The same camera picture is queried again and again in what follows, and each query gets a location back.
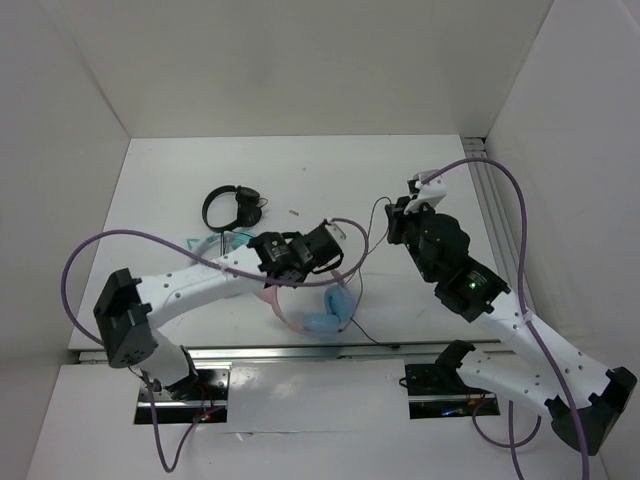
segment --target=white panel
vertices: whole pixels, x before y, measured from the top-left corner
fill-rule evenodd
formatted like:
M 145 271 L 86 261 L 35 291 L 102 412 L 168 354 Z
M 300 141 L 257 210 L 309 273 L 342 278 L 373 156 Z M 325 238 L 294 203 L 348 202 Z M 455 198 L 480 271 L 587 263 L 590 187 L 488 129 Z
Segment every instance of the white panel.
M 640 374 L 638 2 L 556 0 L 488 139 L 529 201 L 527 278 L 543 318 L 609 365 Z M 511 188 L 501 184 L 519 224 Z M 635 478 L 636 392 L 605 443 L 611 478 Z
M 133 137 L 485 136 L 551 0 L 59 3 Z
M 102 227 L 129 138 L 35 2 L 0 2 L 0 65 L 0 476 L 24 480 L 71 335 L 64 258 Z
M 233 432 L 348 432 L 409 422 L 400 359 L 233 364 L 227 426 Z
M 254 232 L 307 232 L 329 216 L 352 218 L 366 227 L 378 197 L 388 195 L 395 201 L 407 195 L 406 181 L 415 173 L 463 157 L 455 136 L 136 139 L 127 154 L 105 229 L 135 228 L 186 246 L 189 238 L 210 235 L 201 219 L 201 205 L 211 190 L 224 184 L 251 186 L 269 199 Z M 495 269 L 469 170 L 458 168 L 447 173 L 445 180 L 450 193 L 439 204 L 439 211 L 459 219 L 473 239 L 471 254 Z M 210 213 L 226 224 L 233 219 L 235 208 L 233 196 L 227 196 L 212 205 Z M 377 241 L 386 228 L 380 207 L 372 237 Z M 363 244 L 356 230 L 345 227 L 345 232 L 349 235 L 344 246 L 346 268 L 362 254 Z M 134 276 L 140 276 L 184 265 L 183 257 L 145 240 L 103 240 L 80 308 L 80 320 L 97 332 L 93 306 L 114 270 L 129 267 Z M 433 295 L 433 284 L 422 281 L 404 247 L 383 243 L 367 259 L 363 273 L 365 294 L 358 318 L 374 338 L 385 342 L 491 338 L 442 306 Z M 357 291 L 357 279 L 350 288 Z M 292 321 L 300 322 L 302 313 L 324 310 L 323 293 L 322 288 L 281 289 L 280 299 Z M 271 308 L 253 295 L 192 310 L 163 330 L 172 341 L 189 347 L 323 341 L 288 330 Z M 368 342 L 354 327 L 335 341 Z M 75 332 L 71 348 L 92 349 L 95 344 Z
M 63 367 L 27 480 L 164 478 L 151 426 L 133 425 L 138 387 L 139 380 L 127 371 L 95 365 Z M 339 409 L 335 415 L 345 418 Z M 505 440 L 504 416 L 482 417 L 480 422 L 487 434 Z M 530 415 L 519 411 L 516 436 L 526 436 L 533 423 Z M 469 418 L 411 420 L 384 432 L 244 435 L 222 433 L 224 427 L 197 427 L 170 478 L 443 480 L 515 475 L 509 452 L 486 444 Z M 170 462 L 185 428 L 161 426 Z M 547 424 L 519 452 L 527 480 L 579 478 L 579 455 Z M 591 480 L 607 479 L 599 457 L 591 459 L 591 467 Z

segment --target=white enclosure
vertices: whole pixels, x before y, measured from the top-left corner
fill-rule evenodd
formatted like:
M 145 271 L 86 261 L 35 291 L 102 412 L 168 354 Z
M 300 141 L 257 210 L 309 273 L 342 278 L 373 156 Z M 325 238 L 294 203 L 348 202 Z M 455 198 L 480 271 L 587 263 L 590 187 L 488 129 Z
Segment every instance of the white enclosure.
M 538 314 L 595 358 L 638 374 L 639 22 L 637 0 L 2 2 L 3 480 L 164 475 L 151 429 L 133 425 L 138 380 L 73 365 L 78 351 L 97 348 L 72 332 L 59 299 L 61 269 L 83 239 L 107 228 L 183 245 L 204 238 L 200 202 L 227 182 L 269 198 L 258 232 L 304 231 L 325 216 L 366 224 L 380 195 L 405 194 L 417 171 L 463 158 L 460 137 L 488 136 L 488 154 L 523 186 L 527 281 Z M 445 180 L 442 208 L 470 233 L 472 254 L 504 268 L 515 242 L 496 240 L 504 236 L 496 225 L 519 239 L 510 185 L 496 175 L 495 186 L 480 188 L 468 169 Z M 487 200 L 487 191 L 495 197 Z M 227 215 L 232 206 L 215 208 Z M 380 209 L 374 238 L 384 228 Z M 90 308 L 107 273 L 185 265 L 131 242 L 104 241 L 74 265 L 71 305 L 93 331 Z M 359 248 L 349 244 L 346 263 Z M 381 246 L 363 272 L 362 315 L 373 336 L 434 342 L 434 352 L 455 338 L 499 348 L 433 298 L 399 247 Z M 282 303 L 297 318 L 320 310 L 321 295 L 283 292 Z M 323 342 L 285 330 L 267 306 L 244 297 L 191 312 L 166 333 L 204 348 Z M 364 340 L 348 330 L 335 342 Z M 389 364 L 389 378 L 396 367 Z M 271 432 L 276 425 L 251 439 L 236 435 L 244 427 L 202 426 L 175 478 L 515 478 L 509 453 L 485 444 L 468 418 L 398 420 L 406 403 L 394 400 L 397 391 L 369 405 L 389 418 L 365 428 L 357 415 L 365 410 L 349 401 L 367 387 L 382 390 L 375 375 L 366 377 L 371 383 L 344 380 L 347 370 L 334 385 L 345 410 L 316 409 L 315 420 L 331 420 L 333 431 L 280 435 Z M 261 398 L 253 397 L 254 413 L 283 418 Z M 637 476 L 639 398 L 592 459 L 592 479 Z M 532 419 L 519 415 L 522 437 Z M 483 419 L 501 440 L 504 417 Z M 394 418 L 392 426 L 383 421 Z M 348 432 L 336 431 L 341 423 Z M 182 426 L 164 427 L 172 457 Z M 521 459 L 528 479 L 580 474 L 579 456 L 548 425 Z

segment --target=white table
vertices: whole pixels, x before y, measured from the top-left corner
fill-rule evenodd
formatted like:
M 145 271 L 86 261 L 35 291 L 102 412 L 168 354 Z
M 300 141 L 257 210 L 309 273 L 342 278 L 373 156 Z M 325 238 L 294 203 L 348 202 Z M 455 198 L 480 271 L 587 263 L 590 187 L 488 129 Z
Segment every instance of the white table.
M 335 366 L 336 380 L 327 377 L 327 393 L 344 398 L 345 392 L 353 387 L 339 381 L 342 363 L 330 365 Z M 290 381 L 300 384 L 298 378 Z M 349 405 L 336 408 L 327 402 L 324 408 L 305 410 L 303 401 L 291 404 L 295 411 L 270 418 L 275 428 L 271 433 L 240 433 L 243 430 L 236 433 L 231 424 L 197 427 L 185 443 L 177 470 L 166 476 L 158 460 L 151 426 L 133 424 L 139 385 L 140 381 L 126 370 L 106 365 L 63 366 L 27 480 L 516 478 L 509 451 L 482 440 L 469 417 L 408 420 L 407 416 L 394 425 L 380 424 L 372 418 L 358 425 L 349 417 L 353 413 Z M 395 378 L 389 378 L 389 385 L 401 389 Z M 289 387 L 286 382 L 281 386 Z M 366 388 L 363 385 L 363 395 L 359 396 L 362 402 L 368 401 Z M 367 408 L 377 410 L 375 414 L 381 417 L 397 408 L 406 412 L 406 391 L 402 389 L 399 393 L 405 398 L 394 401 L 384 395 L 384 404 L 376 399 Z M 255 405 L 267 410 L 277 401 L 264 391 L 255 392 Z M 229 405 L 230 411 L 236 407 L 234 402 Z M 501 416 L 481 417 L 480 423 L 488 435 L 504 442 L 507 438 L 504 403 L 501 410 Z M 349 428 L 281 433 L 280 420 L 286 425 L 293 419 L 306 418 L 305 412 L 307 416 L 330 415 L 335 425 L 343 420 Z M 534 423 L 534 415 L 518 408 L 516 438 L 526 437 Z M 165 456 L 172 462 L 186 425 L 160 428 Z M 527 480 L 580 478 L 580 455 L 564 445 L 546 422 L 533 442 L 518 451 Z M 607 478 L 600 456 L 591 457 L 591 478 Z
M 457 136 L 336 136 L 134 139 L 120 175 L 105 230 L 131 228 L 187 246 L 187 239 L 211 234 L 203 225 L 204 197 L 224 184 L 257 189 L 269 199 L 261 222 L 251 229 L 307 232 L 326 217 L 347 217 L 366 228 L 374 201 L 394 201 L 408 193 L 415 173 L 442 167 L 464 157 Z M 485 224 L 469 170 L 445 175 L 449 194 L 439 211 L 460 221 L 471 236 L 471 254 L 495 270 Z M 211 206 L 212 217 L 225 224 L 234 218 L 232 196 Z M 376 211 L 372 239 L 386 229 L 382 205 Z M 345 267 L 362 252 L 357 231 L 346 228 Z M 97 333 L 92 308 L 108 275 L 129 267 L 134 276 L 181 268 L 186 259 L 132 237 L 100 242 L 79 310 L 79 320 Z M 402 246 L 384 242 L 363 268 L 365 294 L 358 319 L 383 342 L 449 342 L 487 340 L 485 332 L 449 312 L 433 296 Z M 350 284 L 357 294 L 357 279 Z M 281 304 L 291 319 L 323 308 L 323 289 L 281 289 Z M 167 324 L 169 338 L 188 347 L 290 346 L 323 339 L 288 330 L 268 305 L 253 295 L 215 302 Z M 331 340 L 368 343 L 356 328 Z M 96 345 L 74 331 L 70 348 Z

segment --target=headphones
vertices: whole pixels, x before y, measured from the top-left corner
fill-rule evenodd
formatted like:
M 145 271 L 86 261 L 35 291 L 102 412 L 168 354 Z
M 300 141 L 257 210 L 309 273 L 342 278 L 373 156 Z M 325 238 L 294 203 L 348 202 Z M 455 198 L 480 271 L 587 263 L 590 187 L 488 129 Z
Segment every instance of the headphones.
M 236 202 L 238 202 L 238 213 L 236 214 L 236 219 L 222 227 L 209 225 L 209 221 L 207 220 L 209 206 L 217 197 L 225 193 L 236 194 Z M 240 185 L 237 187 L 234 187 L 233 185 L 223 185 L 222 187 L 216 188 L 213 192 L 207 195 L 207 198 L 205 198 L 204 203 L 202 204 L 202 220 L 210 230 L 222 234 L 224 234 L 224 232 L 233 231 L 238 227 L 253 227 L 260 221 L 260 218 L 262 218 L 263 205 L 259 205 L 261 198 L 260 194 L 253 188 L 242 187 Z M 242 242 L 233 246 L 233 249 L 235 250 L 241 245 Z M 203 246 L 205 250 L 208 248 L 206 242 L 203 242 Z M 198 251 L 195 253 L 202 255 L 204 251 Z M 300 327 L 294 327 L 293 324 L 285 318 L 278 303 L 276 288 L 277 287 L 270 287 L 262 292 L 256 293 L 256 295 L 261 300 L 271 305 L 273 312 L 277 317 L 289 325 L 290 328 L 298 331 L 297 328 Z M 302 322 L 303 329 L 300 330 L 299 333 L 329 334 L 341 332 L 344 327 L 346 327 L 351 317 L 353 317 L 355 312 L 355 301 L 345 286 L 334 285 L 324 292 L 324 307 L 325 313 L 308 313 L 304 316 L 304 320 Z
M 238 213 L 236 214 L 236 219 L 230 224 L 222 227 L 211 226 L 207 220 L 209 206 L 217 197 L 225 193 L 236 194 L 236 202 L 238 202 Z M 202 204 L 202 220 L 211 231 L 216 233 L 230 232 L 238 227 L 253 227 L 260 221 L 260 218 L 262 218 L 263 205 L 259 205 L 261 198 L 260 194 L 253 188 L 242 187 L 240 185 L 237 187 L 234 187 L 233 185 L 223 185 L 222 187 L 216 188 L 213 192 L 207 195 L 207 198 L 204 199 L 204 203 Z

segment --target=blue ear cushion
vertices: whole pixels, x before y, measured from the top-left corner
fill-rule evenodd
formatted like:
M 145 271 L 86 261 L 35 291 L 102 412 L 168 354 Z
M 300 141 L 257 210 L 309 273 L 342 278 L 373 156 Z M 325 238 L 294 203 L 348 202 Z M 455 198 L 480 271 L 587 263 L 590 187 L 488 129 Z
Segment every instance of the blue ear cushion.
M 305 330 L 314 333 L 337 333 L 340 330 L 338 317 L 324 313 L 308 313 L 302 325 Z
M 324 292 L 324 307 L 327 314 L 337 316 L 340 323 L 344 323 L 353 317 L 355 302 L 345 287 L 334 285 Z
M 355 311 L 355 302 L 349 291 L 339 285 L 324 292 L 327 313 L 309 313 L 304 317 L 304 328 L 310 332 L 336 333 Z

